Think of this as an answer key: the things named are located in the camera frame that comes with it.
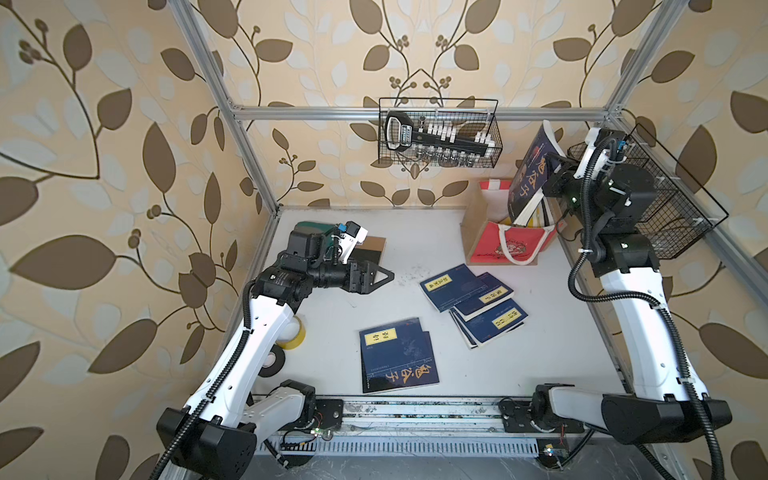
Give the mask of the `brown and black book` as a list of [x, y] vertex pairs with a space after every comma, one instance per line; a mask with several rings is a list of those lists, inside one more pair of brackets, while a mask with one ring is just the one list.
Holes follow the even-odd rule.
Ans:
[[350, 259], [357, 262], [370, 261], [375, 264], [381, 262], [381, 257], [385, 248], [386, 239], [384, 237], [367, 236], [362, 244], [357, 245], [350, 255]]

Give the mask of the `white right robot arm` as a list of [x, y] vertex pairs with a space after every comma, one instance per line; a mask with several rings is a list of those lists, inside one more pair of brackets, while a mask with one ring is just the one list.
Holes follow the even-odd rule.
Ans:
[[635, 446], [664, 478], [671, 475], [649, 445], [703, 438], [711, 478], [724, 478], [715, 431], [731, 422], [730, 408], [712, 398], [696, 374], [668, 308], [659, 260], [636, 227], [658, 196], [653, 175], [635, 165], [598, 173], [592, 162], [583, 168], [567, 158], [560, 162], [542, 191], [566, 202], [583, 226], [568, 289], [582, 302], [613, 306], [630, 355], [633, 391], [542, 384], [532, 397], [532, 424], [552, 430], [568, 420], [580, 422]]

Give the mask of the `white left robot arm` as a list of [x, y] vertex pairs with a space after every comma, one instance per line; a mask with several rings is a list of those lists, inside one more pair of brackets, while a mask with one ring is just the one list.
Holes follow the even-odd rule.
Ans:
[[254, 403], [246, 401], [273, 347], [294, 322], [302, 301], [315, 289], [340, 288], [367, 295], [393, 280], [390, 270], [371, 261], [358, 262], [353, 250], [368, 236], [349, 221], [324, 232], [295, 228], [275, 262], [242, 291], [242, 319], [223, 353], [200, 387], [181, 409], [168, 408], [156, 429], [165, 447], [150, 476], [161, 477], [168, 465], [207, 479], [239, 479], [256, 449], [265, 447], [283, 467], [290, 461], [270, 442], [286, 426], [305, 428], [315, 419], [316, 394], [302, 382], [282, 382]]

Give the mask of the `red and burlap canvas bag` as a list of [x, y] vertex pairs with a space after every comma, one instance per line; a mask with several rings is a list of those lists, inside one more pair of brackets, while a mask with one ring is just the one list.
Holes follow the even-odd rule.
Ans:
[[460, 223], [466, 263], [471, 266], [535, 265], [538, 255], [554, 240], [554, 220], [543, 227], [507, 225], [510, 180], [474, 181]]

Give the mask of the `navy book yellow label front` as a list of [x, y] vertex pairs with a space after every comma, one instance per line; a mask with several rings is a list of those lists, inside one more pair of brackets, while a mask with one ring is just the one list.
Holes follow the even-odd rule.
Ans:
[[364, 393], [403, 387], [401, 371], [426, 357], [426, 337], [418, 318], [371, 327], [358, 335]]

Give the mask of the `dark book large white characters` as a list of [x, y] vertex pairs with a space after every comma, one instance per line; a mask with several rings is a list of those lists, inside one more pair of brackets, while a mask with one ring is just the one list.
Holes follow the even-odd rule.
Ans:
[[370, 354], [362, 352], [361, 374], [362, 391], [364, 394], [383, 393], [390, 390], [402, 390], [440, 383], [439, 372], [434, 360], [432, 340], [429, 332], [424, 332], [424, 342], [429, 356], [425, 359], [411, 361], [402, 366], [393, 369], [386, 369], [383, 372], [373, 373], [366, 365], [365, 361]]

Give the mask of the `green plastic tool case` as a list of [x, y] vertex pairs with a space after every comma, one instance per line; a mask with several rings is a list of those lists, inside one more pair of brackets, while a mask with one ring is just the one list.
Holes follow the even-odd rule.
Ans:
[[312, 222], [312, 221], [301, 221], [294, 226], [293, 230], [296, 232], [301, 232], [306, 234], [326, 235], [329, 231], [332, 231], [335, 227], [336, 227], [335, 224], [327, 224], [327, 223]]

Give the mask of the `yellow tape roll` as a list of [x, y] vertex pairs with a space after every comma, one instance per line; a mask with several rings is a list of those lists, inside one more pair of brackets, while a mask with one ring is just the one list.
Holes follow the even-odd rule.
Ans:
[[277, 344], [284, 350], [298, 348], [306, 338], [306, 328], [298, 316], [294, 316], [284, 328]]

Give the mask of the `navy book with yellow label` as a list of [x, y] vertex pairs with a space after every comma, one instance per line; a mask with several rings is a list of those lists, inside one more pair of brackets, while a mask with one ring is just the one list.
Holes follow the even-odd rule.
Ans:
[[485, 272], [479, 275], [484, 287], [470, 298], [458, 303], [450, 312], [460, 320], [468, 322], [496, 304], [514, 296], [515, 290], [493, 274]]

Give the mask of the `black tape roll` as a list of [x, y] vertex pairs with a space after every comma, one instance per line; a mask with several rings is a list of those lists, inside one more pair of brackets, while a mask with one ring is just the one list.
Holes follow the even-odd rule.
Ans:
[[285, 362], [286, 355], [284, 350], [279, 345], [274, 344], [271, 347], [258, 376], [261, 378], [271, 378], [277, 375], [283, 369]]

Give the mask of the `socket wrench set in basket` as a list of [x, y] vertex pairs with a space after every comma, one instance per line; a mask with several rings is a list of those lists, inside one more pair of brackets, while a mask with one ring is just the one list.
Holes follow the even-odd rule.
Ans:
[[427, 112], [389, 111], [381, 133], [384, 146], [396, 153], [441, 152], [491, 158], [500, 154], [493, 125], [479, 121], [443, 119]]

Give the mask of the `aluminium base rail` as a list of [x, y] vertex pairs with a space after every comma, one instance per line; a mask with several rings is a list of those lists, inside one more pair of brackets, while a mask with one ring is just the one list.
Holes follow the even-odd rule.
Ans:
[[521, 458], [565, 456], [588, 424], [537, 427], [526, 397], [320, 395], [307, 425], [269, 437], [284, 456]]

